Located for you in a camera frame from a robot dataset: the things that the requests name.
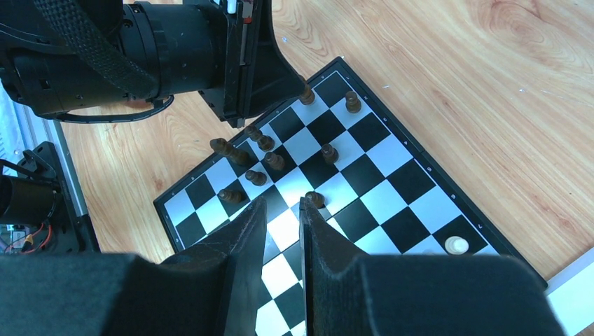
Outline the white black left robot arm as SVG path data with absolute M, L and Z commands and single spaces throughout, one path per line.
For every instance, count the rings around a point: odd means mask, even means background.
M 2 1 L 1 84 L 79 124 L 144 120 L 196 91 L 234 128 L 306 90 L 269 1 Z

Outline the dark brown chess pawn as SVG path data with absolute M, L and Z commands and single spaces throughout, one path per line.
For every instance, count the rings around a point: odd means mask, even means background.
M 278 155 L 274 152 L 268 152 L 264 156 L 264 161 L 268 164 L 268 166 L 276 171 L 282 171 L 285 166 L 285 160 L 281 155 Z
M 345 93 L 345 108 L 348 113 L 355 114 L 361 110 L 359 95 L 355 91 Z
M 230 204 L 238 204 L 245 199 L 245 194 L 241 190 L 233 190 L 228 188 L 221 189 L 217 196 L 221 201 Z
M 264 186 L 268 180 L 268 177 L 263 172 L 251 169 L 246 171 L 245 178 L 255 186 Z
M 324 207 L 325 198 L 322 194 L 315 191 L 309 191 L 305 194 L 305 197 L 311 200 L 317 209 Z
M 262 131 L 253 125 L 246 126 L 244 132 L 252 141 L 255 142 L 260 141 L 263 136 Z
M 339 159 L 338 150 L 329 143 L 321 147 L 321 153 L 324 161 L 329 165 L 335 164 Z

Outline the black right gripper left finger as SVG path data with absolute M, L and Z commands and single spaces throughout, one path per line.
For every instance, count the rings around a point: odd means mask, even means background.
M 2 335 L 253 335 L 267 206 L 160 264 L 136 254 L 1 258 Z

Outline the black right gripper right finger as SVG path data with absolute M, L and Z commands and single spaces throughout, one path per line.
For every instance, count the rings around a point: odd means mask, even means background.
M 370 255 L 300 201 L 309 335 L 562 335 L 533 271 L 499 255 Z

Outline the white chess piece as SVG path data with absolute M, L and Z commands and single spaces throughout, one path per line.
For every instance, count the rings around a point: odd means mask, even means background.
M 469 250 L 469 242 L 459 236 L 451 236 L 444 242 L 444 247 L 450 255 L 463 255 Z

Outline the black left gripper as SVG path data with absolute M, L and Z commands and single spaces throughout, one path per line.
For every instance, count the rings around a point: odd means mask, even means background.
M 275 39 L 271 1 L 200 1 L 214 51 L 214 71 L 199 95 L 233 128 L 304 93 L 305 83 Z

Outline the black white chess board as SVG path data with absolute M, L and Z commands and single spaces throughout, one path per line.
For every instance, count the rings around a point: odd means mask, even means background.
M 517 256 L 517 250 L 483 212 L 438 167 L 344 61 L 324 67 L 312 80 L 315 102 L 290 101 L 257 122 L 275 140 L 285 160 L 271 169 L 264 152 L 246 135 L 233 144 L 250 157 L 248 168 L 263 172 L 255 186 L 246 167 L 215 155 L 160 196 L 155 207 L 176 251 L 229 223 L 246 206 L 223 202 L 221 189 L 241 190 L 247 200 L 263 196 L 268 231 L 255 333 L 304 335 L 298 287 L 298 201 L 309 191 L 325 198 L 320 214 L 368 253 L 444 254 L 451 236 L 465 238 L 470 254 Z M 345 93 L 359 95 L 361 110 L 348 113 Z M 338 150 L 327 164 L 324 144 Z

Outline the dark brown chess piece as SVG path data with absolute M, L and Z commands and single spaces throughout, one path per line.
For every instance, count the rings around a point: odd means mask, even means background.
M 313 92 L 312 88 L 303 76 L 300 76 L 300 79 L 304 84 L 304 91 L 300 95 L 299 100 L 302 105 L 311 105 L 315 102 L 315 93 Z
M 250 163 L 248 152 L 234 147 L 232 143 L 224 138 L 212 139 L 209 145 L 215 153 L 228 158 L 237 165 L 247 166 Z
M 272 151 L 275 147 L 275 140 L 267 135 L 263 135 L 262 137 L 260 137 L 256 141 L 256 143 L 263 152 Z

